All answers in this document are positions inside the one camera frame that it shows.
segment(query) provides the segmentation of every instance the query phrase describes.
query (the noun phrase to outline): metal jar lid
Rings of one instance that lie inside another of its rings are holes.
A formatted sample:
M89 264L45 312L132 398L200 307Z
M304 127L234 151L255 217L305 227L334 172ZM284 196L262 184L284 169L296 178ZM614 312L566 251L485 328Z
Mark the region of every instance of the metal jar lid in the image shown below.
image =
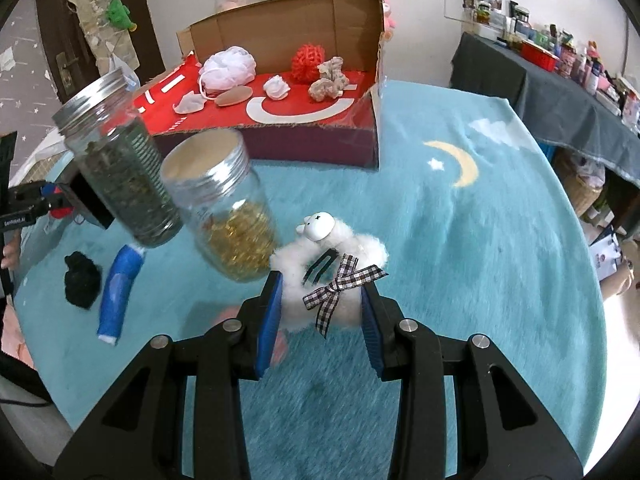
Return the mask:
M53 114L53 121L60 133L65 135L66 128L70 124L126 86L127 81L124 79L121 69L109 72L89 86L85 86Z
M182 205L190 200L182 191L216 199L232 192L249 170L249 155L240 132L213 128L172 149L162 162L160 178L174 202Z
M527 9L527 7L516 5L513 10L518 14L522 14L523 16L529 16L529 9Z

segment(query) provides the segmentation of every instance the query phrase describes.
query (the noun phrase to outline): blue gripper pad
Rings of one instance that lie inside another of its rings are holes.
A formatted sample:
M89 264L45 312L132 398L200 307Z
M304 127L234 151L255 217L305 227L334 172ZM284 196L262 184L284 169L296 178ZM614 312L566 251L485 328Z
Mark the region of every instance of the blue gripper pad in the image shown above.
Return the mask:
M276 344L280 313L282 310L282 274L278 273L273 285L271 296L267 302L266 313L262 319L262 326L258 332L258 350L255 358L255 372L261 378L271 364L273 347Z
M378 329L376 317L373 314L369 295L364 287L360 288L362 292L362 335L364 343L367 345L369 353L369 362L371 367L376 371L378 377L382 377L384 363L382 360L382 334Z

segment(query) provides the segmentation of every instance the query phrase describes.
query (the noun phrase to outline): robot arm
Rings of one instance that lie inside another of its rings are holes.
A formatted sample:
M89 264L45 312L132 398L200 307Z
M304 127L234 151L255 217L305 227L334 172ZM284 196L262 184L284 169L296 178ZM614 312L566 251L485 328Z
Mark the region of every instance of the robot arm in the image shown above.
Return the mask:
M382 381L402 381L390 480L444 479L444 375L454 379L458 472L452 479L573 480L582 466L571 445L497 346L437 336L373 283L362 288L362 331ZM258 298L205 335L155 336L87 416L62 452L56 480L181 480L182 413L196 376L196 480L251 478L239 380L260 380L270 364L282 275L271 272Z

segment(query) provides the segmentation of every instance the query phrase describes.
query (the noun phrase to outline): blue rug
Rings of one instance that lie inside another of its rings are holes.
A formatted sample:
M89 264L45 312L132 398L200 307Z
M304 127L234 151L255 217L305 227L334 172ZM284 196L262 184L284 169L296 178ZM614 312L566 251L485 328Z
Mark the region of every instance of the blue rug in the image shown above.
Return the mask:
M489 335L585 463L604 396L602 298L580 225L539 147L507 101L390 82L380 149L379 172L258 162L282 240L319 210L379 237L390 255L380 293L437 334ZM183 229L148 252L111 348L95 336L98 305L84 312L65 301L63 257L82 251L106 275L129 238L117 225L59 224L45 234L43 224L25 243L27 280L15 303L36 366L74 427L153 335L203 334L223 308L262 287L207 267ZM399 385L377 380L359 330L330 328L327 341L311 328L290 335L284 362L241 391L255 480L386 478Z

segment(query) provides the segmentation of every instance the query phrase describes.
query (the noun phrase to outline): door handle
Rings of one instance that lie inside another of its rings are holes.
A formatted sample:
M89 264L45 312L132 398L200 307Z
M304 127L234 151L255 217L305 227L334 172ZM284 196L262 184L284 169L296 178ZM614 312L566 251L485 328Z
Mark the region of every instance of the door handle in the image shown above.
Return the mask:
M71 97L76 92L76 85L74 83L74 79L71 76L71 71L69 67L73 65L73 63L77 63L78 58L75 57L73 59L66 59L66 52L60 52L56 56L56 64L58 66L58 73L60 74L60 79L62 80L62 86L65 89L65 93L67 96Z

